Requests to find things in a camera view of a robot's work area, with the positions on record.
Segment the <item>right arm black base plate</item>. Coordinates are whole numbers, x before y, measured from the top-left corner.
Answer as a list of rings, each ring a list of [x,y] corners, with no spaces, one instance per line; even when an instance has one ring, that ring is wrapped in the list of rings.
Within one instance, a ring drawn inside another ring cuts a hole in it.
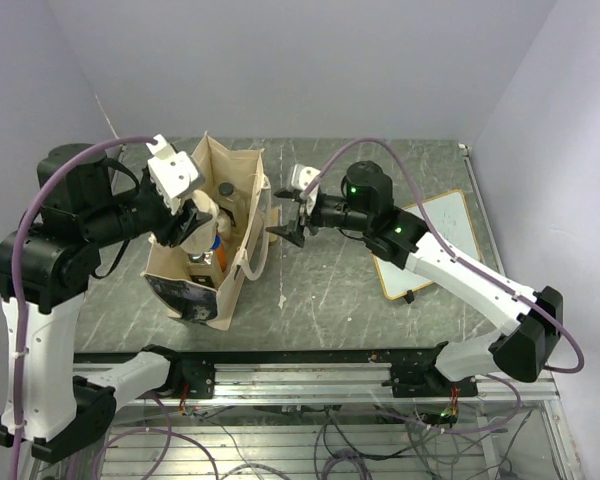
[[[440,348],[406,349],[391,361],[389,380],[394,398],[450,397],[454,389],[461,398],[476,397],[478,388],[470,377],[452,382],[436,368]]]

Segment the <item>beige round lotion bottle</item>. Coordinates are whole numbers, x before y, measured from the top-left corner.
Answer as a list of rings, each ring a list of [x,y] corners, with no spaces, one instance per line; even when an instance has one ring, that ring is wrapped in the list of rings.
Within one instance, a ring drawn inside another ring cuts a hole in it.
[[[190,255],[199,255],[210,250],[215,242],[219,207],[204,191],[198,189],[190,199],[198,209],[196,220],[200,224],[181,243],[180,247]]]

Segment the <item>beige squeeze tube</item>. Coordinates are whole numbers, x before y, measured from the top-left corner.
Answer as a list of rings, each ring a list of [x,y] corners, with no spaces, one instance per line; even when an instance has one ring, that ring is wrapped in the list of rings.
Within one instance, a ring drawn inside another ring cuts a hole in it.
[[[271,209],[270,216],[269,216],[269,226],[270,227],[279,226],[280,219],[281,219],[281,208],[279,205],[277,205]],[[278,240],[278,237],[274,233],[271,233],[271,232],[268,233],[268,244],[269,245],[275,245],[277,240]]]

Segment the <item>orange pump bottle blue collar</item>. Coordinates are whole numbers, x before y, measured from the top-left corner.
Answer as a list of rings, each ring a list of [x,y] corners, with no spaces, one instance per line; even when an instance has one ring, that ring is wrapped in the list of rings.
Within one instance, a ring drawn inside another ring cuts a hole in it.
[[[211,250],[214,254],[214,257],[217,259],[219,267],[222,271],[225,271],[227,268],[227,256],[225,252],[225,248],[222,242],[222,239],[219,235],[215,236],[214,243],[211,247]]]

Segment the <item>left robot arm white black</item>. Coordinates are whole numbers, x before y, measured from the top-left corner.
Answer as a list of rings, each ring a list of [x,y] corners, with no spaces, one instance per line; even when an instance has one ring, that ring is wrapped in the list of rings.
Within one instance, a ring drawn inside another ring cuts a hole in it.
[[[99,440],[130,401],[147,393],[172,397],[183,387],[180,355],[154,345],[107,374],[73,371],[77,320],[101,250],[126,248],[147,233],[178,247],[210,220],[192,197],[204,182],[195,161],[160,136],[146,145],[146,166],[118,194],[109,174],[122,165],[106,144],[62,145],[38,164],[39,192],[0,244],[12,359],[1,446],[26,441],[33,457],[56,463]]]

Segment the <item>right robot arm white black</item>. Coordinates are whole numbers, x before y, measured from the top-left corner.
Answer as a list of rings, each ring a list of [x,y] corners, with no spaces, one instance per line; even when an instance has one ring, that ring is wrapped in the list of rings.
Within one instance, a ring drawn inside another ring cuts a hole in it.
[[[420,373],[428,393],[443,395],[457,381],[494,372],[537,380],[560,338],[563,297],[557,290],[520,285],[436,237],[421,217],[395,205],[392,179],[372,161],[348,167],[340,195],[315,189],[301,199],[317,175],[313,167],[293,168],[288,186],[275,195],[297,202],[297,212],[269,233],[302,247],[305,236],[321,228],[358,232],[376,258],[443,287],[494,326],[489,334],[439,346],[433,364]]]

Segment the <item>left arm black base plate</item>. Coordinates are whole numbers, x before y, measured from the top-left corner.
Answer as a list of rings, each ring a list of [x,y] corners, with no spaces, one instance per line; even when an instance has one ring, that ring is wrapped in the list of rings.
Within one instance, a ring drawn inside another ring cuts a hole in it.
[[[182,361],[170,374],[173,393],[186,399],[211,399],[215,390],[216,369],[212,364]]]

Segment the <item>cream canvas tote bag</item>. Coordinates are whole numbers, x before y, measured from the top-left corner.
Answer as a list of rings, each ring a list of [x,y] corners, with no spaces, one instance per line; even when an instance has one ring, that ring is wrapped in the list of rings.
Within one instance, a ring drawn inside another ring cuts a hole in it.
[[[229,329],[243,281],[257,280],[268,254],[271,186],[264,173],[261,149],[230,150],[204,135],[193,152],[186,152],[199,166],[205,182],[198,188],[218,205],[218,186],[230,182],[239,191],[243,207],[236,211],[219,207],[217,233],[222,239],[227,268],[216,289],[193,283],[187,272],[187,254],[180,246],[165,247],[153,235],[142,277],[169,310],[174,320]]]

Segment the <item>clear square bottle black cap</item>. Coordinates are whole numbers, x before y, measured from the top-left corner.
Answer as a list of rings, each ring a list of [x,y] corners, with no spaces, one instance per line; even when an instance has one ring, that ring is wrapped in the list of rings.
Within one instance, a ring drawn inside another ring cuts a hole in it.
[[[226,210],[236,211],[243,207],[239,191],[230,182],[222,182],[218,186],[218,205]]]

